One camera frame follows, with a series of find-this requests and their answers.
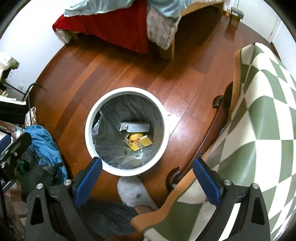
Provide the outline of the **yellow cigarette box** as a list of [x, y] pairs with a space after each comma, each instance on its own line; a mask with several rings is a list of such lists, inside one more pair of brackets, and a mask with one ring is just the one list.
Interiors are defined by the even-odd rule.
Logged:
[[143, 133], [127, 133], [124, 142], [133, 151], [138, 151], [152, 145], [151, 139], [148, 137], [148, 135], [144, 135]]

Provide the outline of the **tall white blue box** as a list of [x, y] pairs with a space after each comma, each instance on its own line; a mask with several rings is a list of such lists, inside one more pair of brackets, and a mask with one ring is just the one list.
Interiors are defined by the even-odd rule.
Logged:
[[119, 130], [127, 131], [128, 133], [146, 133], [149, 132], [150, 124], [141, 122], [122, 122]]

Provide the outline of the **white round trash bin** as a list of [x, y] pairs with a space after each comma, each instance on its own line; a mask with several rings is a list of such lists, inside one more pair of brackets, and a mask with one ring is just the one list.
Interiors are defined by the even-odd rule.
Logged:
[[85, 142], [91, 157], [104, 171], [136, 176], [152, 168], [168, 145], [168, 114], [146, 90], [122, 87], [101, 97], [91, 108]]

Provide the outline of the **blue cloth on floor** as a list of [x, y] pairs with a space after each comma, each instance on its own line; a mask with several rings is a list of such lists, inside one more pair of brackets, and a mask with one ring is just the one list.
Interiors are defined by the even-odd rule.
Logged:
[[29, 150], [37, 155], [38, 164], [57, 168], [57, 184], [62, 184], [68, 179], [68, 174], [59, 148], [50, 133], [40, 125], [27, 126], [24, 132], [29, 133], [32, 138]]

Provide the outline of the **white fluffy slipper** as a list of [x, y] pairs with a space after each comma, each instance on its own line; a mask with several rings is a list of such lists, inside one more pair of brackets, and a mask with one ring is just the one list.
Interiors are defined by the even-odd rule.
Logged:
[[148, 206], [153, 211], [159, 209], [137, 176], [120, 177], [117, 191], [121, 201], [129, 207]]

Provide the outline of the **green white checkered tablecloth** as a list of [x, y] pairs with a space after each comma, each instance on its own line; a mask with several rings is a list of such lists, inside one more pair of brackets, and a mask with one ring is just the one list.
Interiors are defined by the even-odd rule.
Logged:
[[[295, 80], [266, 45], [235, 53], [228, 121], [203, 158], [222, 179], [259, 186], [268, 238], [279, 240], [295, 216]], [[159, 210], [132, 225], [148, 240], [195, 240], [214, 212], [190, 171]]]

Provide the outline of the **red blanket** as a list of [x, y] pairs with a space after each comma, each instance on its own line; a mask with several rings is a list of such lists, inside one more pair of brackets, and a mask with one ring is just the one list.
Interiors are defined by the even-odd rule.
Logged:
[[147, 1], [134, 1], [130, 8], [117, 9], [90, 16], [61, 15], [53, 24], [53, 30], [96, 35], [126, 49], [148, 53]]

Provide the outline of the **wooden bed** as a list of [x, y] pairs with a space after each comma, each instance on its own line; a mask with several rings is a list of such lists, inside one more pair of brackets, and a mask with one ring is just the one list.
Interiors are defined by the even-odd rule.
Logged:
[[66, 43], [83, 33], [138, 53], [148, 53], [149, 41], [173, 51], [181, 17], [213, 5], [224, 2], [71, 1], [52, 28]]

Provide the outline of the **grey box by door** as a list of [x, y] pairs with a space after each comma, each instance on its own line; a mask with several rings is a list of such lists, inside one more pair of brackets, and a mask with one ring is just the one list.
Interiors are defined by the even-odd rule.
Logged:
[[240, 20], [242, 20], [244, 17], [244, 13], [241, 10], [234, 7], [231, 8], [230, 13], [231, 13], [230, 24], [233, 25], [234, 27], [238, 27]]

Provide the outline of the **light blue duvet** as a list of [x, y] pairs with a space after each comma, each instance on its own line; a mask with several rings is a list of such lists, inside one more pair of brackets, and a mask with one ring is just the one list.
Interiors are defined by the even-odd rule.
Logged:
[[[126, 9], [132, 6], [132, 0], [84, 0], [69, 1], [64, 9], [64, 16], [90, 16], [104, 14], [117, 9]], [[191, 1], [167, 0], [167, 1], [147, 1], [148, 4], [162, 15], [169, 18], [178, 17]]]

